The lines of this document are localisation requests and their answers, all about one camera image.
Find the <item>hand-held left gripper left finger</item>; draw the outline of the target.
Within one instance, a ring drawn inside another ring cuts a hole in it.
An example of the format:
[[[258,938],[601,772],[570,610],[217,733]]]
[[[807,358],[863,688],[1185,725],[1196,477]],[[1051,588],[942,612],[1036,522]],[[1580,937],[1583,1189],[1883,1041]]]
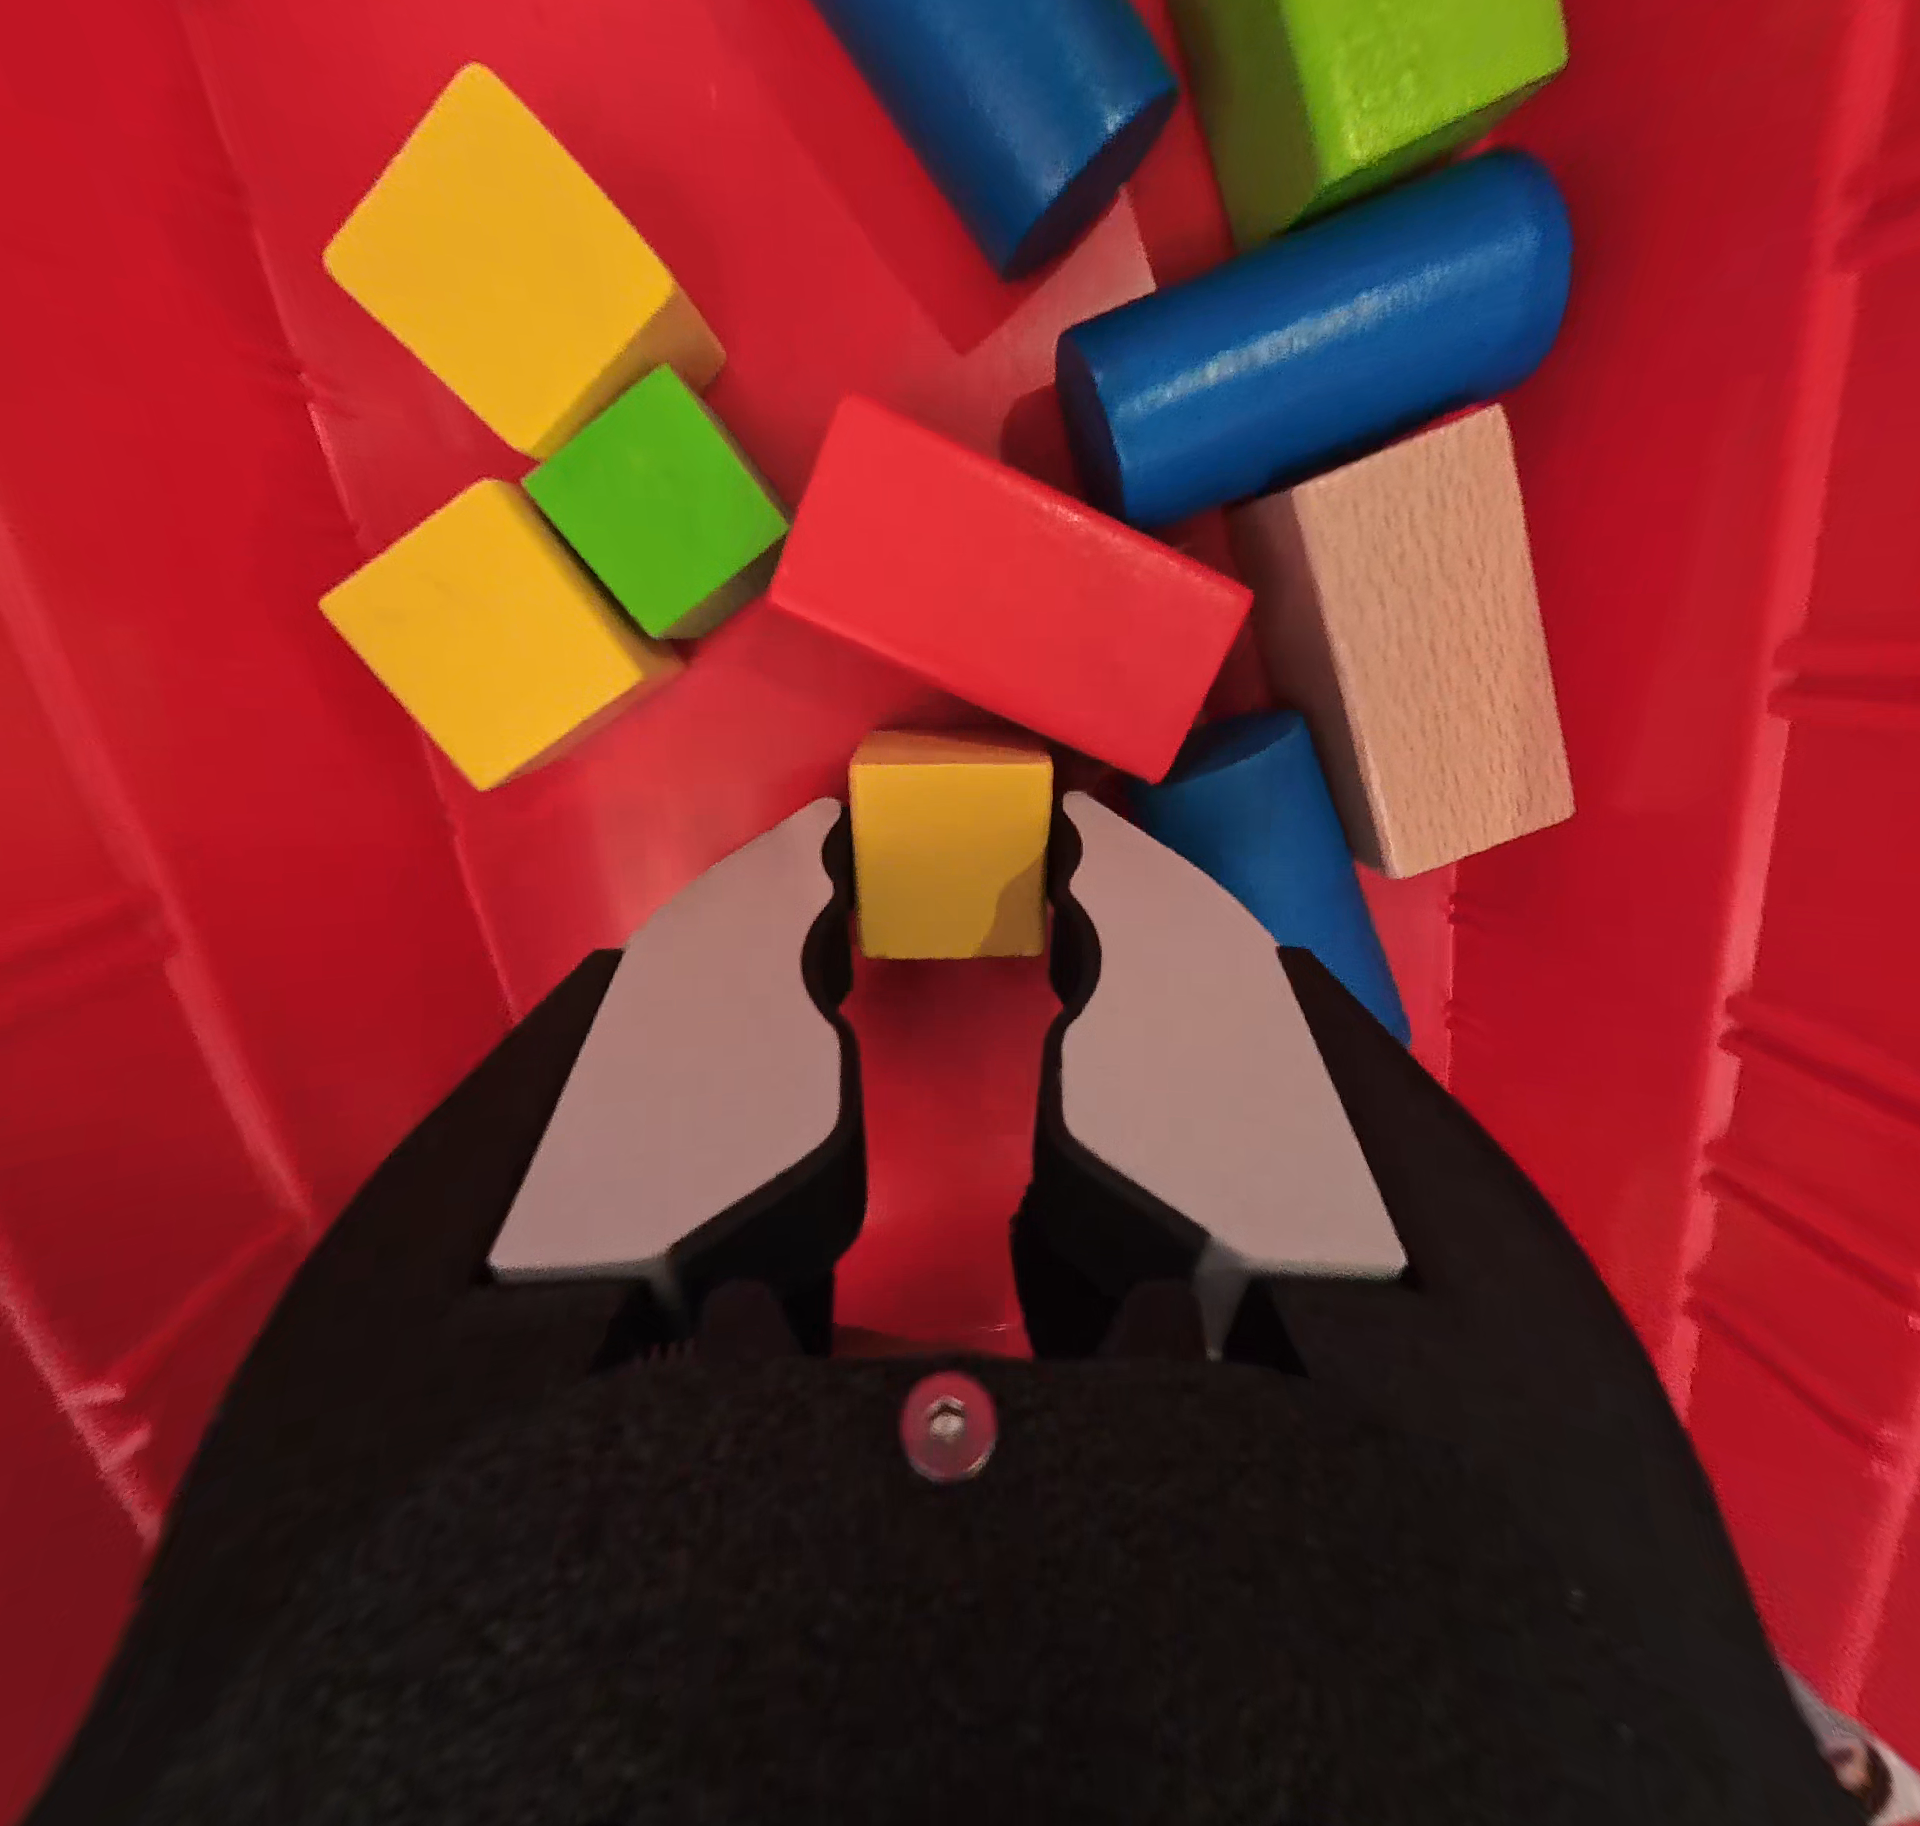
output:
[[[631,933],[490,1249],[504,1284],[828,1286],[868,1209],[851,810],[813,799]]]

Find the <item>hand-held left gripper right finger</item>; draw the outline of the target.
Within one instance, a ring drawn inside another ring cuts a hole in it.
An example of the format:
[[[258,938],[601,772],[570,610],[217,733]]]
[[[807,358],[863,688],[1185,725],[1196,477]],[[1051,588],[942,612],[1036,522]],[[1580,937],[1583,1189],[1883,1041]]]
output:
[[[1035,1244],[1097,1289],[1395,1280],[1406,1247],[1260,921],[1089,795],[1061,799],[1048,897]]]

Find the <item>blue wooden cylinder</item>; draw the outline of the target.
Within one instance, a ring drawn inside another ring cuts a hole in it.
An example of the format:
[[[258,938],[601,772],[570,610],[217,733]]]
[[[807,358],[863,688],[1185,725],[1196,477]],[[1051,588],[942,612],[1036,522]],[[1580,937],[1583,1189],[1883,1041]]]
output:
[[[1183,524],[1500,398],[1551,352],[1571,278],[1559,184],[1491,150],[1116,305],[1057,347],[1082,492]]]
[[[1178,82],[1134,0],[807,0],[1005,281],[1065,255]]]
[[[1135,823],[1308,950],[1395,1037],[1409,1018],[1357,876],[1307,720],[1233,713],[1187,735],[1167,776],[1125,791]]]

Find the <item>yellow wooden block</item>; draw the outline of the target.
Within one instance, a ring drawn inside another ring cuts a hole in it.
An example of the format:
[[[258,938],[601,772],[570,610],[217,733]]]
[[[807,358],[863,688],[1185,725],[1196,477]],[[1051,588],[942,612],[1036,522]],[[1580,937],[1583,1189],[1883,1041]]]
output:
[[[323,270],[536,461],[639,377],[706,391],[726,365],[682,281],[483,62],[442,88]]]
[[[871,961],[1046,943],[1051,755],[1030,738],[869,733],[849,763],[857,946]]]

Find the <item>natural wooden block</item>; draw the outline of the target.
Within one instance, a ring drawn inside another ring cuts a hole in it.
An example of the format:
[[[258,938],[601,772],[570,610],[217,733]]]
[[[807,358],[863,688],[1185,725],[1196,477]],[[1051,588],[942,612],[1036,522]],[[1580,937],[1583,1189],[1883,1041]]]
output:
[[[1424,876],[1572,814],[1500,403],[1240,502],[1228,538],[1266,681],[1366,869]]]

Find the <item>yellow wooden cube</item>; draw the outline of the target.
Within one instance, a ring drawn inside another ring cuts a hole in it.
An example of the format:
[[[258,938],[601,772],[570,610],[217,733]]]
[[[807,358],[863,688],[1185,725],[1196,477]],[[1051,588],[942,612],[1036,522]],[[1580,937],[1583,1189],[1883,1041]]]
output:
[[[482,478],[318,601],[323,617],[479,791],[573,749],[683,674],[520,487]]]

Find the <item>red plastic bin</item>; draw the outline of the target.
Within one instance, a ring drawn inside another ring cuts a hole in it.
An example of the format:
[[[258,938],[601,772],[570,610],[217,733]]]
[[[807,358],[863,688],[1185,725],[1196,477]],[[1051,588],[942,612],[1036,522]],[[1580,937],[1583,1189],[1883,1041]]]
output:
[[[318,601],[509,452],[321,251],[483,62],[795,511],[851,394],[1093,507],[1197,121],[1002,285],[807,0],[5,0],[5,1813],[1847,1821],[1779,1660],[1916,1746],[1916,0],[1561,3],[1465,159],[1572,223],[1575,813],[1439,871],[1442,1081],[1282,951],[1409,1269],[1178,1363],[1005,1236],[1048,973],[852,950],[828,1286],[492,1277],[635,927],[1012,722],[758,598],[460,783]]]

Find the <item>red wooden block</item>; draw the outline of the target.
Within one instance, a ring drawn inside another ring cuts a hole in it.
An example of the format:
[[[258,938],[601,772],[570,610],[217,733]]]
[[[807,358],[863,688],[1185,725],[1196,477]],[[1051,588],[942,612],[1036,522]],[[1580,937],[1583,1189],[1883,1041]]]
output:
[[[1170,772],[1251,610],[1236,578],[858,394],[764,598],[1141,783]]]

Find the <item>green wooden cube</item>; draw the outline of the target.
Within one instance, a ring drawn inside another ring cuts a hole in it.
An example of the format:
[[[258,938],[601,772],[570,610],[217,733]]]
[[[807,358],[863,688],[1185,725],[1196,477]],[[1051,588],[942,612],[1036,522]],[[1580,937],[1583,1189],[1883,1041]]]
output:
[[[764,591],[791,516],[668,365],[627,387],[523,481],[647,640],[705,640]]]

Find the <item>long green wooden block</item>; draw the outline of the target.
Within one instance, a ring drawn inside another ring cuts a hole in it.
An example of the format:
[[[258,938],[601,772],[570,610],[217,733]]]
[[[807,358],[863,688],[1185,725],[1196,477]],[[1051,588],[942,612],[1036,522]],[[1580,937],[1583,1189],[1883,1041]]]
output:
[[[1166,0],[1238,253],[1468,149],[1568,60],[1561,0]]]

